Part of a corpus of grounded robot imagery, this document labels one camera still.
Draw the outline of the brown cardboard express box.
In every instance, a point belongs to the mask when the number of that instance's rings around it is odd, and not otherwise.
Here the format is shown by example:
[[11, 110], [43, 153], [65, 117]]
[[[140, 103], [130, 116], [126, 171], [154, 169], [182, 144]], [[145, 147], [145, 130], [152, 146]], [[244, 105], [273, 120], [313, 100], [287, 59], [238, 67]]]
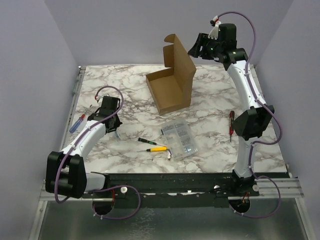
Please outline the brown cardboard express box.
[[176, 34], [164, 38], [165, 69], [146, 75], [146, 83], [158, 113], [165, 115], [191, 105], [196, 66]]

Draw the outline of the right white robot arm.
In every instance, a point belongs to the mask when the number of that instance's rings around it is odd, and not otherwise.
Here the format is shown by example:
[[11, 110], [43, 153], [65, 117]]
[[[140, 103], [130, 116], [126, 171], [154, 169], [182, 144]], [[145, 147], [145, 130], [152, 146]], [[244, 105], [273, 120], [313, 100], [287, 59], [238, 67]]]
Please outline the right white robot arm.
[[237, 47], [237, 28], [233, 23], [211, 20], [212, 30], [199, 33], [195, 44], [187, 52], [193, 58], [221, 63], [227, 71], [239, 95], [242, 114], [233, 121], [238, 135], [238, 155], [233, 174], [237, 179], [229, 189], [240, 196], [248, 189], [244, 179], [253, 175], [253, 144], [259, 140], [269, 125], [274, 107], [267, 105], [261, 96], [249, 69], [249, 58], [244, 48]]

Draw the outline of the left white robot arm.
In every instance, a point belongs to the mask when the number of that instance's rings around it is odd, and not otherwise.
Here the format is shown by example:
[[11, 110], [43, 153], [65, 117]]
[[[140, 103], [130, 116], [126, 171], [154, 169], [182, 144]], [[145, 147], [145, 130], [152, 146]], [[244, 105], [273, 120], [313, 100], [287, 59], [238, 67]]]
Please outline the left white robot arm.
[[80, 198], [85, 192], [94, 191], [97, 196], [106, 197], [111, 186], [104, 176], [98, 173], [86, 173], [84, 160], [96, 143], [108, 133], [112, 133], [122, 124], [117, 114], [120, 99], [104, 96], [101, 107], [87, 118], [85, 127], [79, 135], [60, 152], [52, 151], [47, 157], [45, 190], [55, 192], [56, 176], [59, 166], [66, 157], [62, 168], [68, 167], [68, 172], [61, 172], [57, 182], [57, 194], [66, 197]]

